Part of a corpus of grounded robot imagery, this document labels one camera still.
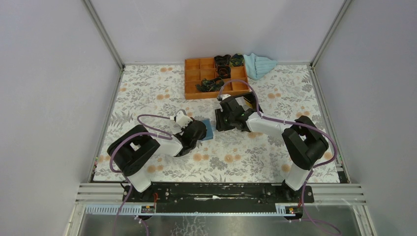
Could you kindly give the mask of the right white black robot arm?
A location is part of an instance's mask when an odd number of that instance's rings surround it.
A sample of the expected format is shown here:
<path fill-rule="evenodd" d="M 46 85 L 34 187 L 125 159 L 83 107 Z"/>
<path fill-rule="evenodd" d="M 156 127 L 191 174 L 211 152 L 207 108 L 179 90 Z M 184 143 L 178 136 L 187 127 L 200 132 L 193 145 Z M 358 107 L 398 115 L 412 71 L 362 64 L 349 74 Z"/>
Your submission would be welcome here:
<path fill-rule="evenodd" d="M 252 92 L 223 94 L 217 99 L 220 104 L 220 108 L 215 110 L 217 131 L 237 129 L 283 140 L 293 164 L 283 181 L 286 186 L 282 189 L 282 196 L 290 203 L 299 199 L 309 172 L 329 148 L 328 142 L 312 120 L 300 116 L 295 124 L 273 121 L 264 116 Z"/>

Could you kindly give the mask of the orange compartment tray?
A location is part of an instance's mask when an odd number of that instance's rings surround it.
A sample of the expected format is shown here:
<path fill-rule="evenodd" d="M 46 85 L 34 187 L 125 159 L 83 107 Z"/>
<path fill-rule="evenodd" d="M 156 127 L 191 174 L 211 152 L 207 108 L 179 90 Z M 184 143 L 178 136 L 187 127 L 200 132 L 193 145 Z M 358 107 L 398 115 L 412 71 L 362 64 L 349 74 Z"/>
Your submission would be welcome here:
<path fill-rule="evenodd" d="M 239 95 L 250 91 L 243 57 L 235 55 L 185 60 L 185 99 L 216 98 L 219 91 Z"/>

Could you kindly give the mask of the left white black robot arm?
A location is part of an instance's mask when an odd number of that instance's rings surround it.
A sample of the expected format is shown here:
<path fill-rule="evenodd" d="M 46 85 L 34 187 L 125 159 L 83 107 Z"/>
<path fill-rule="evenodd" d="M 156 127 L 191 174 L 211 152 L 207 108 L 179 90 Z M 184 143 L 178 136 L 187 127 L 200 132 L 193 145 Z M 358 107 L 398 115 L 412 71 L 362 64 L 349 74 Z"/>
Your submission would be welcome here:
<path fill-rule="evenodd" d="M 114 141 L 107 149 L 111 160 L 134 187 L 134 196 L 140 202 L 152 197 L 151 180 L 144 169 L 154 155 L 181 157 L 197 147 L 207 135 L 206 125 L 193 118 L 170 138 L 148 132 L 143 125 L 136 125 Z"/>

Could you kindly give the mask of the blue leather card holder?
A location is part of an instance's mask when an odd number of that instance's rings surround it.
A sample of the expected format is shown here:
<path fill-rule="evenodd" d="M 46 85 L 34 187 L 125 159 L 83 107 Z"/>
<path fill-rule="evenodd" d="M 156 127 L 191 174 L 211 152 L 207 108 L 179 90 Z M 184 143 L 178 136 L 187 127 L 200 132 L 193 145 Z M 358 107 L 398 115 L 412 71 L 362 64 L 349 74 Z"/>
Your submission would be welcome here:
<path fill-rule="evenodd" d="M 213 139 L 213 129 L 210 123 L 210 119 L 202 120 L 203 124 L 206 126 L 207 132 L 206 136 L 202 139 L 202 141 L 212 140 Z"/>

